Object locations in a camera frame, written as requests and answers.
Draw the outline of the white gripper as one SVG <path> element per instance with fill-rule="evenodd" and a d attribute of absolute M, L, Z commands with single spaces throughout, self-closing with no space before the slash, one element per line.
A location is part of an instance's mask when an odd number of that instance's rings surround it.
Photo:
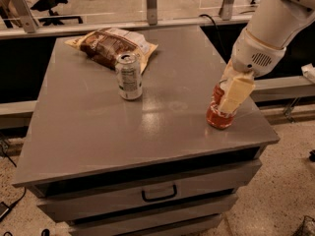
<path fill-rule="evenodd" d="M 228 61 L 220 78 L 223 96 L 219 111 L 233 113 L 255 88 L 251 74 L 235 76 L 237 72 L 252 72 L 255 77 L 269 74 L 284 57 L 286 48 L 276 49 L 257 40 L 247 29 L 243 29 L 232 47 Z"/>

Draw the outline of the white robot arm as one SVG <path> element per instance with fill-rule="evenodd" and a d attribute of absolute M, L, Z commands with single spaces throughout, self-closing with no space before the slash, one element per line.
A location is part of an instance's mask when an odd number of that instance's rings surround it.
<path fill-rule="evenodd" d="M 220 87 L 218 110 L 232 114 L 254 89 L 254 79 L 269 74 L 294 37 L 315 20 L 315 0 L 261 0 L 232 47 Z"/>

